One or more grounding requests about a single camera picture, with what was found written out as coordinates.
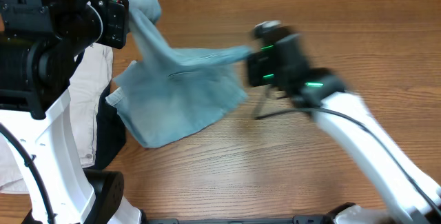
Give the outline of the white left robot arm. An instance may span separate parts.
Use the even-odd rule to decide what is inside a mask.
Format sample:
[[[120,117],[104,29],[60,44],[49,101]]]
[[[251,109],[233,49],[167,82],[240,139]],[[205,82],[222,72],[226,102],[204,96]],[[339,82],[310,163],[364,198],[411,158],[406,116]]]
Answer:
[[[146,222],[120,172],[81,166],[70,78],[94,43],[122,48],[128,0],[1,0],[1,137],[28,188],[26,223]]]

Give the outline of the light blue denim shorts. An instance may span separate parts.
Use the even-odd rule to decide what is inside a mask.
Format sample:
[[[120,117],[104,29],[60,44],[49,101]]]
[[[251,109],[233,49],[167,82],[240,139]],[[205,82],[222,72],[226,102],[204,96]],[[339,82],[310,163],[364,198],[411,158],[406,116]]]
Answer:
[[[132,136],[158,148],[200,132],[246,100],[234,64],[252,50],[172,48],[158,31],[158,0],[128,0],[129,29],[142,60],[115,78],[106,102]]]

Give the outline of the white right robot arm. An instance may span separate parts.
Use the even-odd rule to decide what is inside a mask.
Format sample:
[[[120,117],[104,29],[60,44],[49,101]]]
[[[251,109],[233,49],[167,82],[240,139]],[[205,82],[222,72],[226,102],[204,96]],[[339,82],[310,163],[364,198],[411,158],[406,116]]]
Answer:
[[[386,209],[345,203],[315,215],[315,223],[439,223],[440,185],[418,168],[370,113],[362,97],[328,68],[313,67],[300,35],[279,21],[253,29],[261,49],[246,60],[250,86],[266,86],[253,112],[266,119],[305,113],[354,160]]]

